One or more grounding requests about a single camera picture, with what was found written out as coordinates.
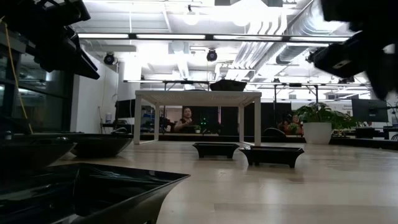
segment black dish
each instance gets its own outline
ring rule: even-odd
[[[77,143],[71,153],[84,158],[114,157],[132,141],[131,136],[113,134],[77,134],[68,138]]]
[[[199,158],[204,156],[226,156],[232,159],[234,151],[239,147],[233,143],[195,143],[193,145],[198,150]]]
[[[0,142],[0,172],[46,167],[75,146],[65,138],[3,140]]]
[[[83,163],[24,172],[3,178],[0,220],[155,224],[164,198],[187,177]]]
[[[259,165],[260,162],[287,164],[290,168],[295,167],[296,159],[304,153],[300,147],[269,147],[250,146],[240,149],[248,159],[249,165]]]

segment white wall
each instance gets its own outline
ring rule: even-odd
[[[119,76],[94,57],[88,56],[97,66],[100,78],[94,80],[75,75],[70,131],[99,133],[100,111],[104,122],[106,113],[111,113],[114,119]]]

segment black bowl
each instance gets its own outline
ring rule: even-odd
[[[3,140],[0,142],[0,172],[46,167],[75,146],[65,138]]]
[[[77,143],[71,153],[84,158],[114,157],[132,141],[131,136],[112,134],[79,134],[68,138]]]
[[[25,172],[2,179],[0,222],[156,223],[167,194],[187,177],[84,163]]]

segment fluorescent light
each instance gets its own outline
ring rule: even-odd
[[[326,42],[326,43],[340,43],[348,40],[349,37],[291,37],[292,42]]]
[[[190,46],[189,50],[204,50],[207,51],[209,48],[208,47],[202,47],[202,46]]]
[[[137,39],[180,39],[180,40],[204,40],[205,35],[192,34],[137,34]]]
[[[129,34],[78,34],[83,39],[128,39]]]
[[[258,41],[281,41],[282,37],[261,35],[214,35],[215,40],[258,40]]]
[[[163,83],[160,80],[125,80],[128,83]]]
[[[286,43],[288,46],[293,47],[328,47],[329,44],[316,44],[316,43]]]

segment light fixture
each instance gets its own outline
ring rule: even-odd
[[[161,80],[124,80],[128,83],[163,83]]]
[[[78,34],[82,39],[128,39],[129,34]]]
[[[183,15],[183,20],[186,24],[194,26],[199,22],[199,12],[187,11]]]
[[[341,43],[345,42],[349,39],[349,37],[317,37],[317,36],[308,36],[308,37],[291,37],[290,41],[292,42],[324,42],[324,43]]]
[[[208,47],[202,47],[202,46],[189,46],[189,50],[192,51],[208,51]]]
[[[246,19],[245,16],[236,16],[232,22],[237,26],[246,26],[249,24],[250,20]]]
[[[317,43],[286,43],[292,47],[329,47],[329,44],[317,44]]]
[[[205,37],[195,34],[137,34],[137,39],[204,40]]]
[[[279,36],[263,36],[263,35],[214,35],[215,40],[258,40],[258,41],[281,41]]]

